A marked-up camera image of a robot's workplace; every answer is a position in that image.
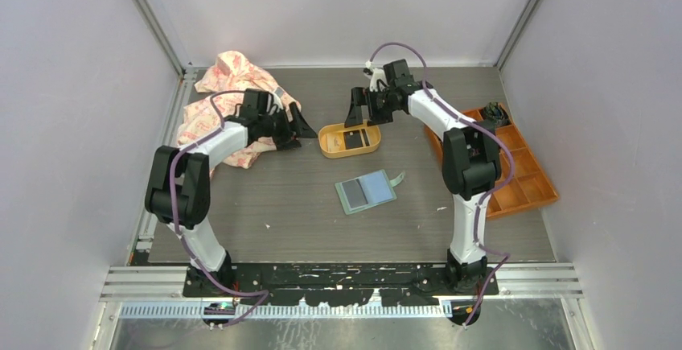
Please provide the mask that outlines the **black credit card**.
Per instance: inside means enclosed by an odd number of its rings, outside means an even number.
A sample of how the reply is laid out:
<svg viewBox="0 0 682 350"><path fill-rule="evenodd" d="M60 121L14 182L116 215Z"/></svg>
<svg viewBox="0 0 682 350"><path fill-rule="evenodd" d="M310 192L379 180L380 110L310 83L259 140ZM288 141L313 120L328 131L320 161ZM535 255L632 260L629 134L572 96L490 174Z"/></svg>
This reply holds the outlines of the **black credit card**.
<svg viewBox="0 0 682 350"><path fill-rule="evenodd" d="M364 148L370 145L365 129L344 131L343 141L346 150Z"/></svg>

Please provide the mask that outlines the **yellow oval tray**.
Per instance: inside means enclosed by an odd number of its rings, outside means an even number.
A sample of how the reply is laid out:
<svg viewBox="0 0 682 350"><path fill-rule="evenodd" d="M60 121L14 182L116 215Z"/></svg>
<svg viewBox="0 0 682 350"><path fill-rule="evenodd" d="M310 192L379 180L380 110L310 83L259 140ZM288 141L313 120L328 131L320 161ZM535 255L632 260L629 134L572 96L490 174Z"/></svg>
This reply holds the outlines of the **yellow oval tray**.
<svg viewBox="0 0 682 350"><path fill-rule="evenodd" d="M343 123L328 125L318 132L320 149L328 159L372 153L379 148L380 141L380 127L370 126L368 121L351 127Z"/></svg>

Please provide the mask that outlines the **green card holder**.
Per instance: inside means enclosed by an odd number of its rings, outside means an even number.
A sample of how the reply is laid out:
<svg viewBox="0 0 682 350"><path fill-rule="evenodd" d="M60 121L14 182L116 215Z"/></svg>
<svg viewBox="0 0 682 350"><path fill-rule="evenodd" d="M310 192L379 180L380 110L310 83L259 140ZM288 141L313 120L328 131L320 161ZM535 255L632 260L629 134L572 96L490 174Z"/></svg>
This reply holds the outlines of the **green card holder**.
<svg viewBox="0 0 682 350"><path fill-rule="evenodd" d="M344 213L346 215L351 215L396 200L397 194L395 193L394 187L399 185L404 180L404 178L405 178L404 171L402 171L395 178L390 179L385 170L373 171L371 173L367 173L365 175L353 178L360 180L364 193L368 199L368 205L355 210L348 209L347 203L345 201L345 196L342 193L341 188L342 182L351 179L335 183L335 190L339 196L339 201L341 203Z"/></svg>

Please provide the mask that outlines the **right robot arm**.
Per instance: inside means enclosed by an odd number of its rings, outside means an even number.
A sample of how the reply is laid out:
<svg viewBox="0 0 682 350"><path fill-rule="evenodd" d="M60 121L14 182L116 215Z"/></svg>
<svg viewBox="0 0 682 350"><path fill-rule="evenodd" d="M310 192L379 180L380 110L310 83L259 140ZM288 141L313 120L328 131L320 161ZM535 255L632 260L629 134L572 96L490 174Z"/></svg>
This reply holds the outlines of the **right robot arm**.
<svg viewBox="0 0 682 350"><path fill-rule="evenodd" d="M363 72L370 82L351 90L346 127L360 124L366 107L370 126L390 123L402 111L438 136L442 179L454 201L444 279L454 293L466 294L487 276L484 225L491 191L502 174L495 127L446 103L430 82L414 78L405 60L382 67L368 61Z"/></svg>

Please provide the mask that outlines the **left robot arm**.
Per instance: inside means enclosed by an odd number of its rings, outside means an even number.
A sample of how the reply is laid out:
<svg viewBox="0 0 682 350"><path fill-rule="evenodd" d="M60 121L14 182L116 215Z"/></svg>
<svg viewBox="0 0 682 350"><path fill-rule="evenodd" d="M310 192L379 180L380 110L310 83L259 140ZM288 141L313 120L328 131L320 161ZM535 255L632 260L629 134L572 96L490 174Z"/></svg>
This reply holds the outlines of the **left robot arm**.
<svg viewBox="0 0 682 350"><path fill-rule="evenodd" d="M276 150L299 148L316 131L298 105L259 89L228 90L208 98L217 126L185 146L160 146L154 153L145 196L146 211L169 226L191 259L203 285L216 296L235 283L232 259L208 219L212 169L261 138Z"/></svg>

